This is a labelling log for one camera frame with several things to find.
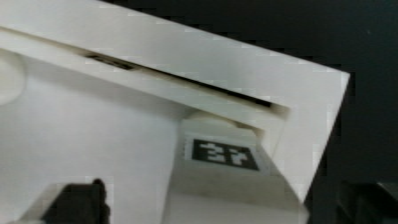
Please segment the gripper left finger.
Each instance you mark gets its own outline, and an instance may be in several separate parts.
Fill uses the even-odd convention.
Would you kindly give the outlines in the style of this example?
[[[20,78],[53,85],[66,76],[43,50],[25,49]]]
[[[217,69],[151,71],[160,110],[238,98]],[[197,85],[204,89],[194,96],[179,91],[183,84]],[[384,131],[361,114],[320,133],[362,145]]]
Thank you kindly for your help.
[[[110,224],[105,183],[53,186],[41,195],[18,224]]]

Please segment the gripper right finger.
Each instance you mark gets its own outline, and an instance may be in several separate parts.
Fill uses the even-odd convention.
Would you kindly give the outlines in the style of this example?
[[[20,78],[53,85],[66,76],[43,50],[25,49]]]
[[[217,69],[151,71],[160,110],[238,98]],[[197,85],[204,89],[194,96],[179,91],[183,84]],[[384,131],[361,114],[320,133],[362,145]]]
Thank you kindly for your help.
[[[398,183],[341,183],[336,224],[398,224]]]

